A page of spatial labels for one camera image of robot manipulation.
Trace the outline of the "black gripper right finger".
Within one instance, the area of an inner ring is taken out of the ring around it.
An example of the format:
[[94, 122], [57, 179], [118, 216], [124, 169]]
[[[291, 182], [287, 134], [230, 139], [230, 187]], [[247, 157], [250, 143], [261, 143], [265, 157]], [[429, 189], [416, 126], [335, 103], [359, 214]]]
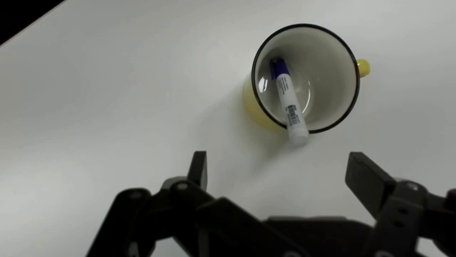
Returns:
[[396, 180], [362, 152], [348, 157], [345, 183], [375, 219], [366, 257], [423, 257], [421, 239], [456, 257], [456, 189], [445, 196], [412, 180]]

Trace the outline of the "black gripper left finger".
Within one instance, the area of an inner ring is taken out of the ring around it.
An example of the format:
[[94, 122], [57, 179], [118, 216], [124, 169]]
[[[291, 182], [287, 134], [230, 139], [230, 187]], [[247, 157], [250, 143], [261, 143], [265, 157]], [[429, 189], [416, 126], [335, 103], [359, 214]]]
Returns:
[[195, 152], [184, 177], [160, 192], [118, 193], [87, 257], [153, 257], [158, 242], [174, 239], [190, 257], [305, 257], [305, 250], [231, 200], [207, 192], [205, 152]]

